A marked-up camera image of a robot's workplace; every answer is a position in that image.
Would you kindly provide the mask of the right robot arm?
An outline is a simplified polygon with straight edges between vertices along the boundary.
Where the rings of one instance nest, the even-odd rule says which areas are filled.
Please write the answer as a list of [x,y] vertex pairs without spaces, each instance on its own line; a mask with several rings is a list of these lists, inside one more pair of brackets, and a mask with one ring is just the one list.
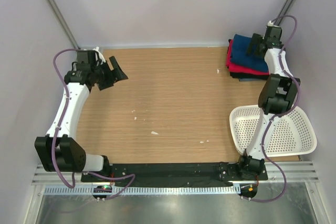
[[263,57],[269,77],[259,95],[259,121],[253,139],[238,161],[236,172],[243,180],[256,179],[265,170],[266,149],[280,118],[291,112],[299,98],[300,81],[293,77],[287,62],[285,46],[281,42],[282,28],[267,24],[263,36],[253,34],[247,53]]

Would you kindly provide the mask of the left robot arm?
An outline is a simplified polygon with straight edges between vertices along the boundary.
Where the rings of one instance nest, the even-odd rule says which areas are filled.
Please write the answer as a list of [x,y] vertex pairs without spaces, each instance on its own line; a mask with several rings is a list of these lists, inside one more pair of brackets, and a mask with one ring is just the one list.
[[71,70],[57,71],[64,91],[57,114],[45,136],[37,137],[35,149],[47,172],[93,172],[100,182],[111,177],[107,158],[88,154],[76,142],[77,126],[83,106],[97,86],[100,91],[128,79],[114,56],[105,59],[99,47],[77,50]]

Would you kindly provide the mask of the blue printed t-shirt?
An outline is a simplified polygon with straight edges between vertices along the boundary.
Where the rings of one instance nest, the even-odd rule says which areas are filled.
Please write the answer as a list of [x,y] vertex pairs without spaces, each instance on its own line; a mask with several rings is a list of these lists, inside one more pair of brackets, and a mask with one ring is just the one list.
[[246,73],[268,75],[268,67],[263,58],[258,58],[255,54],[247,53],[250,37],[235,34],[230,42],[230,54],[228,56],[228,66],[234,70],[247,70]]

